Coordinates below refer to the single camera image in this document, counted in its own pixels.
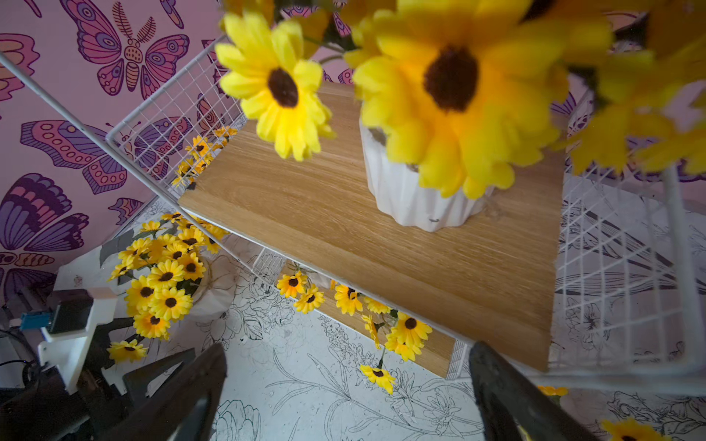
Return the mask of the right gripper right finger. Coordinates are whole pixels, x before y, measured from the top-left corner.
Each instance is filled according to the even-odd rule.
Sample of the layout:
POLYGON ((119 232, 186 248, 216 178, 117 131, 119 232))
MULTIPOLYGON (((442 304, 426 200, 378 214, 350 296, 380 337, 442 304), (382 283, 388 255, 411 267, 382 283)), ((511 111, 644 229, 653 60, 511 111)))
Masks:
POLYGON ((520 428, 533 440, 597 438, 487 343, 473 345, 469 365, 486 440, 520 440, 520 428))

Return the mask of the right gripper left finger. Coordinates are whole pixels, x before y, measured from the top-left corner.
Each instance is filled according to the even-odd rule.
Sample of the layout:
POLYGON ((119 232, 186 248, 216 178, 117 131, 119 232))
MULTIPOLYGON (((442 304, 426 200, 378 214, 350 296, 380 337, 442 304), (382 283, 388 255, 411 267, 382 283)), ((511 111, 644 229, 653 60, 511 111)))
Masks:
POLYGON ((224 348, 212 345, 103 440, 208 440, 227 377, 224 348))

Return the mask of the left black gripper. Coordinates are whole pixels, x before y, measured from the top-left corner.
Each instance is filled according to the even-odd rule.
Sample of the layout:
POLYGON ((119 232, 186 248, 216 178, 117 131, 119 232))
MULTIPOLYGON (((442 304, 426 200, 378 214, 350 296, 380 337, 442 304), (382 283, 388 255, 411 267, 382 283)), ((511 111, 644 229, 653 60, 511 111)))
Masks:
POLYGON ((93 440, 110 431, 152 397, 156 380, 163 384, 196 358, 193 348, 139 367, 121 377, 125 391, 106 379, 103 369, 114 364, 108 358, 111 331, 129 326, 127 318, 99 325, 80 372, 77 391, 66 391, 56 367, 35 369, 23 390, 1 391, 1 438, 3 440, 93 440))

